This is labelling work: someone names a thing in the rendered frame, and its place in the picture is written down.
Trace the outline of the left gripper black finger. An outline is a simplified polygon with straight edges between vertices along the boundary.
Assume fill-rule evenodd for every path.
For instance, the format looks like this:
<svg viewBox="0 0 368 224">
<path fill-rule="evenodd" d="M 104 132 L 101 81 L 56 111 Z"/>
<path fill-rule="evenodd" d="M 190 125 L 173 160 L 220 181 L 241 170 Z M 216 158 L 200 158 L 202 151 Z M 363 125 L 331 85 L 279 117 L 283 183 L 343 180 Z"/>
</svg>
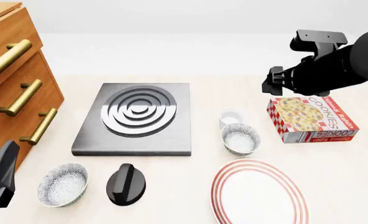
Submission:
<svg viewBox="0 0 368 224">
<path fill-rule="evenodd" d="M 14 173 L 19 149 L 15 141 L 7 141 L 0 148 L 0 187 L 15 188 Z"/>
</svg>

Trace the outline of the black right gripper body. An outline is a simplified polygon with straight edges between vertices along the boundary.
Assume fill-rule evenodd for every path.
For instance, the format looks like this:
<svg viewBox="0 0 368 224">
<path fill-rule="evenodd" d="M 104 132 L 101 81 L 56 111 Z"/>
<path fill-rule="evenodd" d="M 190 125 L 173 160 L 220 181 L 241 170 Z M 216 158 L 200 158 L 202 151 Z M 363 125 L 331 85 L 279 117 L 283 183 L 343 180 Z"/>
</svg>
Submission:
<svg viewBox="0 0 368 224">
<path fill-rule="evenodd" d="M 296 89 L 293 86 L 294 70 L 294 68 L 284 70 L 283 67 L 270 68 L 267 78 L 262 83 L 262 93 L 269 93 L 273 96 L 282 96 L 283 88 L 296 93 Z"/>
</svg>

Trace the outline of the small white ramekin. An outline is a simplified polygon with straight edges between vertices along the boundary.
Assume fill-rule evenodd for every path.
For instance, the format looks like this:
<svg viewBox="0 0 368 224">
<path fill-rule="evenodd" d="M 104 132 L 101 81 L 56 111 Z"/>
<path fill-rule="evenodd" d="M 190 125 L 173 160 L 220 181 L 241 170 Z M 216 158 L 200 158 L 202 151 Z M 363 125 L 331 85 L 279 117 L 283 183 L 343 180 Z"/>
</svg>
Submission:
<svg viewBox="0 0 368 224">
<path fill-rule="evenodd" d="M 240 111 L 234 108 L 225 108 L 219 115 L 219 127 L 223 129 L 225 126 L 234 123 L 243 123 L 244 117 Z"/>
</svg>

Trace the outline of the patterned black white bowl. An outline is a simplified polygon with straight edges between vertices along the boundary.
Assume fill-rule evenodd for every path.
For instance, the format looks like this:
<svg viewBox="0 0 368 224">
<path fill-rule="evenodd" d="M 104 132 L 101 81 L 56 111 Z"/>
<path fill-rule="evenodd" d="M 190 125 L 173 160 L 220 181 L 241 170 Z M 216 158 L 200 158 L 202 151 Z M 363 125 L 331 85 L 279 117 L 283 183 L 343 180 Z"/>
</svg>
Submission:
<svg viewBox="0 0 368 224">
<path fill-rule="evenodd" d="M 80 164 L 62 164 L 47 173 L 37 187 L 37 198 L 46 207 L 67 207 L 76 203 L 88 186 L 88 172 Z"/>
<path fill-rule="evenodd" d="M 261 144 L 259 133 L 242 123 L 228 124 L 222 128 L 221 140 L 227 151 L 237 156 L 248 156 Z"/>
</svg>

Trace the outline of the small flat plate on stalk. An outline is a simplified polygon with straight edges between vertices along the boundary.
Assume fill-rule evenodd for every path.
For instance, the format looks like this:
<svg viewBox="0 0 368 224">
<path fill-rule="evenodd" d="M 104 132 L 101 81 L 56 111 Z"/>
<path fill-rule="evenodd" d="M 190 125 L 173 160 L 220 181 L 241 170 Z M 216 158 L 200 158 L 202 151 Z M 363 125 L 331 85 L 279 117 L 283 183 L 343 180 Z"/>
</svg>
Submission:
<svg viewBox="0 0 368 224">
<path fill-rule="evenodd" d="M 295 52 L 313 52 L 315 59 L 331 54 L 348 43 L 341 32 L 298 29 L 290 42 Z"/>
</svg>

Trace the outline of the white plate with red rings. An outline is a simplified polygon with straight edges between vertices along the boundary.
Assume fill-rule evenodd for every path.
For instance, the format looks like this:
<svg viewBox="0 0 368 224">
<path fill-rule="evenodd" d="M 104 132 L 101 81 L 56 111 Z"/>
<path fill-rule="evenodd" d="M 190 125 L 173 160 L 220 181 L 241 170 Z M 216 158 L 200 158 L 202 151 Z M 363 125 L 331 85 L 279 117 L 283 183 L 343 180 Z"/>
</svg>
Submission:
<svg viewBox="0 0 368 224">
<path fill-rule="evenodd" d="M 217 224 L 310 224 L 301 190 L 264 161 L 242 158 L 223 165 L 209 198 Z"/>
</svg>

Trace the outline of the flat black stove plate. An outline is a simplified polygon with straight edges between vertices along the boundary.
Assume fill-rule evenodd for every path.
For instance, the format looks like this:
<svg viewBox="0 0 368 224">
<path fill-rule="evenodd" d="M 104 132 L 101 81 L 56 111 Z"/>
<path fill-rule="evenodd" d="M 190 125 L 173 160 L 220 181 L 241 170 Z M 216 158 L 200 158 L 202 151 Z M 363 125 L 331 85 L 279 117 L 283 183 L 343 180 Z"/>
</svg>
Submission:
<svg viewBox="0 0 368 224">
<path fill-rule="evenodd" d="M 191 156 L 189 83 L 103 83 L 74 156 Z"/>
</svg>

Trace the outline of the printed cookies box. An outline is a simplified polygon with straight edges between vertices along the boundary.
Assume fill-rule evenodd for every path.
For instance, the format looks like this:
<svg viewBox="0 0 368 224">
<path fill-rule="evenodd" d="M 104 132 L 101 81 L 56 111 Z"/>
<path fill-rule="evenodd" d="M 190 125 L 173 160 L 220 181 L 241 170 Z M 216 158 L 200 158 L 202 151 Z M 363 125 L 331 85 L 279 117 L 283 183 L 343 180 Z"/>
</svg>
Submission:
<svg viewBox="0 0 368 224">
<path fill-rule="evenodd" d="M 271 98 L 267 113 L 283 143 L 351 141 L 359 131 L 329 96 Z"/>
</svg>

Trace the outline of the wooden cabinet drawer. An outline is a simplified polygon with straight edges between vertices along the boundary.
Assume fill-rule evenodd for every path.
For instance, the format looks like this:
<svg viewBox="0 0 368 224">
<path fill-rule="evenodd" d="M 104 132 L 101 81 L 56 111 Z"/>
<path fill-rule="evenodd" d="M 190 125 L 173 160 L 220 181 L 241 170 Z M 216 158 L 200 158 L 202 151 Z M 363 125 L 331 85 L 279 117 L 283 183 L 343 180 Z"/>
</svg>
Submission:
<svg viewBox="0 0 368 224">
<path fill-rule="evenodd" d="M 0 86 L 0 107 L 10 106 L 19 95 L 24 92 L 21 82 L 6 82 Z M 11 117 L 6 113 L 0 113 L 0 148 L 9 140 L 15 141 L 20 149 L 17 158 L 17 167 L 28 155 L 34 141 L 20 141 L 20 138 L 30 139 L 38 126 L 46 118 L 39 113 L 47 114 L 52 108 L 58 109 L 63 102 L 63 97 L 58 92 L 53 82 L 42 82 L 42 86 L 35 92 L 32 98 L 18 112 Z"/>
<path fill-rule="evenodd" d="M 4 81 L 1 85 L 6 82 L 18 82 L 21 83 L 32 83 L 34 80 L 39 79 L 42 82 L 53 82 L 58 92 L 62 93 L 52 75 L 50 68 L 47 65 L 47 62 L 44 59 L 44 56 L 41 53 L 37 53 L 33 55 L 26 63 L 24 63 L 16 72 L 14 72 L 6 81 Z"/>
<path fill-rule="evenodd" d="M 26 8 L 15 9 L 0 17 L 0 56 L 7 53 L 9 44 L 29 40 L 32 47 L 0 73 L 0 85 L 43 46 Z"/>
</svg>

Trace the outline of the wooden cabinet with drawers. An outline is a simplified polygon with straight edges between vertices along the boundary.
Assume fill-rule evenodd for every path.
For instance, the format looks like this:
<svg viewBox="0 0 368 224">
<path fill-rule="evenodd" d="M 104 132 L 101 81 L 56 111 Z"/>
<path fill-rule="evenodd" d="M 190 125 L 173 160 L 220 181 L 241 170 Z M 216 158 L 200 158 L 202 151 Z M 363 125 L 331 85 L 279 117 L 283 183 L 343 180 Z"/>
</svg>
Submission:
<svg viewBox="0 0 368 224">
<path fill-rule="evenodd" d="M 64 97 L 19 2 L 0 2 L 0 148 L 15 141 L 21 163 L 37 145 Z"/>
</svg>

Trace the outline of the round black stove knob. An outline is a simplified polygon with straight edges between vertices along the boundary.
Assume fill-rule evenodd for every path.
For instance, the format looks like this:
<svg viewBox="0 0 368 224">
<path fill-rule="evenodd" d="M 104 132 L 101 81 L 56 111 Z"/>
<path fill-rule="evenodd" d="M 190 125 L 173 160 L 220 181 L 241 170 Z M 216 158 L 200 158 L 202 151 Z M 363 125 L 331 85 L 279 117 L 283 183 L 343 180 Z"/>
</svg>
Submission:
<svg viewBox="0 0 368 224">
<path fill-rule="evenodd" d="M 145 190 L 144 174 L 132 164 L 122 164 L 106 184 L 106 193 L 110 201 L 122 207 L 136 203 Z"/>
</svg>

